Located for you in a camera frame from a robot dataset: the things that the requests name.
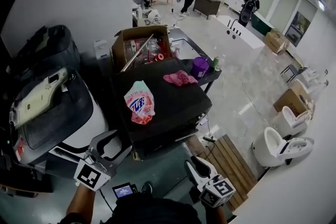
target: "smartphone screen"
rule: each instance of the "smartphone screen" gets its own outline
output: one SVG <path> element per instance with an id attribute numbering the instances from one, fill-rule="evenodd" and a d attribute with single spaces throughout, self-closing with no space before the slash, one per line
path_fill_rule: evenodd
<path id="1" fill-rule="evenodd" d="M 113 191 L 114 191 L 117 198 L 122 198 L 124 196 L 133 194 L 133 191 L 132 191 L 130 185 L 123 186 L 123 187 L 120 187 L 120 188 L 114 188 Z"/>

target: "blue logo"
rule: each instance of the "blue logo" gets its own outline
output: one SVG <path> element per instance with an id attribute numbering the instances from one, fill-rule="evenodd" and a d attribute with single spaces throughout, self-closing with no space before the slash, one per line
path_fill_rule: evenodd
<path id="1" fill-rule="evenodd" d="M 145 105 L 145 98 L 140 97 L 138 99 L 135 99 L 131 104 L 130 104 L 130 109 L 134 111 L 135 113 L 138 113 L 141 111 L 143 106 Z"/>

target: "black shoe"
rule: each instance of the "black shoe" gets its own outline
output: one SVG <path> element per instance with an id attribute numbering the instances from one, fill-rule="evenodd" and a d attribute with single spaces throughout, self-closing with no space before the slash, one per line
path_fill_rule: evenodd
<path id="1" fill-rule="evenodd" d="M 144 194 L 152 194 L 153 192 L 153 187 L 150 183 L 150 181 L 145 182 L 142 186 L 141 186 L 141 193 Z"/>

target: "white toilet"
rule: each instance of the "white toilet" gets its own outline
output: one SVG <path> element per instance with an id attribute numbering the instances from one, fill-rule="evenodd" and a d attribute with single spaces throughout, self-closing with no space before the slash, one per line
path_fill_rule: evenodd
<path id="1" fill-rule="evenodd" d="M 284 164 L 286 159 L 310 153 L 313 144 L 311 138 L 283 140 L 275 129 L 267 127 L 252 143 L 252 150 L 261 166 L 275 167 Z"/>

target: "pink towel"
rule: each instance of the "pink towel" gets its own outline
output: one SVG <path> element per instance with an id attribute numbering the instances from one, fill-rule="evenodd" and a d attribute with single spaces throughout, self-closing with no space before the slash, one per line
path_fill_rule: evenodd
<path id="1" fill-rule="evenodd" d="M 193 76 L 189 76 L 186 72 L 179 70 L 176 73 L 170 75 L 164 75 L 163 79 L 169 83 L 174 83 L 177 86 L 188 83 L 197 83 L 197 80 Z"/>

